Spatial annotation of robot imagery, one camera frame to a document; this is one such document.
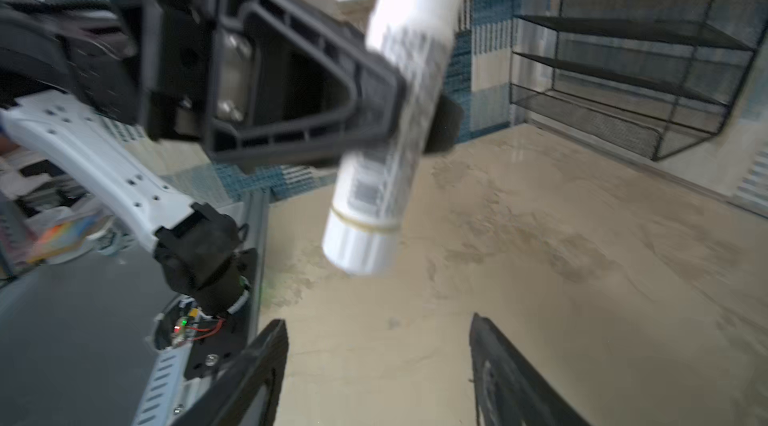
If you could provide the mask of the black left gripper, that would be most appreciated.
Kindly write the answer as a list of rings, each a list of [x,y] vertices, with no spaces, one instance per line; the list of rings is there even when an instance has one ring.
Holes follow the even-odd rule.
[[[304,0],[112,0],[138,47],[136,120],[215,162],[306,164],[392,139],[397,69]]]

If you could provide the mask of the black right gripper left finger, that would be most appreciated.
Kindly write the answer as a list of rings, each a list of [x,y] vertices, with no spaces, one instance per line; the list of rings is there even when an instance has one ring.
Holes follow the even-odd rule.
[[[289,352],[287,323],[274,319],[176,425],[274,424]]]

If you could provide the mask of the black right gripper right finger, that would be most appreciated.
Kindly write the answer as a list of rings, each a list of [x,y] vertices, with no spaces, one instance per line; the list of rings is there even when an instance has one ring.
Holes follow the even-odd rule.
[[[478,425],[589,425],[489,318],[473,315],[469,346]]]

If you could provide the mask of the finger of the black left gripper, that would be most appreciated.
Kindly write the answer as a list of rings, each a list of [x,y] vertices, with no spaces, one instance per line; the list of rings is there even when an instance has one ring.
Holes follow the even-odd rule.
[[[451,150],[459,138],[463,117],[463,108],[443,93],[436,105],[423,154],[436,155]]]

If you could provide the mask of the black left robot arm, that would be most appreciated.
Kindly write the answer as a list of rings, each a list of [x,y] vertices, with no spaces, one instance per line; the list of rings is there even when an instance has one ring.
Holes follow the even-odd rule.
[[[235,221],[157,178],[100,125],[213,161],[338,170],[322,248],[393,264],[416,169],[448,150],[442,90],[462,0],[377,0],[366,31],[306,0],[1,0],[1,129],[92,193],[210,316],[244,300]]]

